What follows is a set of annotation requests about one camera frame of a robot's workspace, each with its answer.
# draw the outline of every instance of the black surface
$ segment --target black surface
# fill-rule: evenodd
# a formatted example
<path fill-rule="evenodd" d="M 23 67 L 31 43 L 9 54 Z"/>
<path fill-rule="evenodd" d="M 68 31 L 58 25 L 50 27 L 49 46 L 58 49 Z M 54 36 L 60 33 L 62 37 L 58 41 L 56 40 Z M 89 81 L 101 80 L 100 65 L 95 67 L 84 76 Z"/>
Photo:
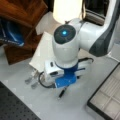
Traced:
<path fill-rule="evenodd" d="M 56 43 L 58 44 L 65 44 L 73 40 L 76 35 L 76 30 L 71 25 L 61 25 L 58 27 L 54 32 L 54 38 Z"/>
<path fill-rule="evenodd" d="M 112 72 L 106 77 L 104 82 L 97 88 L 97 90 L 94 92 L 94 94 L 91 96 L 91 98 L 87 102 L 87 106 L 90 107 L 93 111 L 98 113 L 100 116 L 102 116 L 105 120 L 113 120 L 111 117 L 109 117 L 107 114 L 105 114 L 103 111 L 101 111 L 99 108 L 97 108 L 95 105 L 93 105 L 90 101 L 94 97 L 94 95 L 98 92 L 98 90 L 101 88 L 101 86 L 106 82 L 106 80 L 111 76 L 111 74 L 116 70 L 116 68 L 120 65 L 118 65 L 112 70 Z"/>
<path fill-rule="evenodd" d="M 0 82 L 0 120 L 40 120 Z"/>

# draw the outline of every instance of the white plastic casing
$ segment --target white plastic casing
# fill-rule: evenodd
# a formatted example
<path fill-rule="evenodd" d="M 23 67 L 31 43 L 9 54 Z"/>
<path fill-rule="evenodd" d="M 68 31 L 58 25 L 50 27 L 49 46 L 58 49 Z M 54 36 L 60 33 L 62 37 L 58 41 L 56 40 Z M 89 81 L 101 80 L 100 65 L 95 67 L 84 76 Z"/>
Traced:
<path fill-rule="evenodd" d="M 58 74 L 55 76 L 51 76 L 50 74 L 53 72 L 58 72 Z M 55 82 L 56 78 L 62 77 L 64 75 L 64 70 L 57 67 L 54 60 L 47 60 L 45 61 L 44 75 L 45 81 L 51 83 Z"/>
<path fill-rule="evenodd" d="M 65 44 L 58 44 L 53 37 L 53 51 L 55 61 L 61 68 L 71 68 L 78 62 L 79 44 L 77 41 L 77 33 L 75 37 Z"/>

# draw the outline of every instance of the shelf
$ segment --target shelf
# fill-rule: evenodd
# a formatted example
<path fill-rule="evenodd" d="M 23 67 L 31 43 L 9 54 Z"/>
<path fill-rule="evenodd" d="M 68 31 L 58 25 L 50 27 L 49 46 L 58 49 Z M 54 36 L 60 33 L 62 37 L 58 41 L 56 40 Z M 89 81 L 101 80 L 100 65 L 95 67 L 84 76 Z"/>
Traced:
<path fill-rule="evenodd" d="M 43 0 L 0 0 L 0 16 L 20 23 L 26 27 L 34 27 L 41 19 L 47 6 Z"/>

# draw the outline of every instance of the metal grate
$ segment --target metal grate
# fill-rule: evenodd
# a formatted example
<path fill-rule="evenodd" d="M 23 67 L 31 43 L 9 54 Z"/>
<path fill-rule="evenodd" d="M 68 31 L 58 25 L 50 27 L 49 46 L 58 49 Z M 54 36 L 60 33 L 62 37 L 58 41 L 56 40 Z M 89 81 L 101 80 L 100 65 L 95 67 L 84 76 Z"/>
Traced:
<path fill-rule="evenodd" d="M 40 120 L 0 82 L 0 120 Z"/>

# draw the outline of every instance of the wooden furniture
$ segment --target wooden furniture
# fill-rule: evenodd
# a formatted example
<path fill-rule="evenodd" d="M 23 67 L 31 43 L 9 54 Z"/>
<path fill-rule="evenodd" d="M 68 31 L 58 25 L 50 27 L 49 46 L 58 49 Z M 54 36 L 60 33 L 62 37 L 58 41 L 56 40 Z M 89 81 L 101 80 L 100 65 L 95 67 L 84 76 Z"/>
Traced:
<path fill-rule="evenodd" d="M 43 0 L 0 0 L 0 16 L 18 23 L 25 40 L 23 47 L 5 46 L 9 64 L 33 55 L 41 37 L 37 36 L 35 27 L 46 12 Z"/>

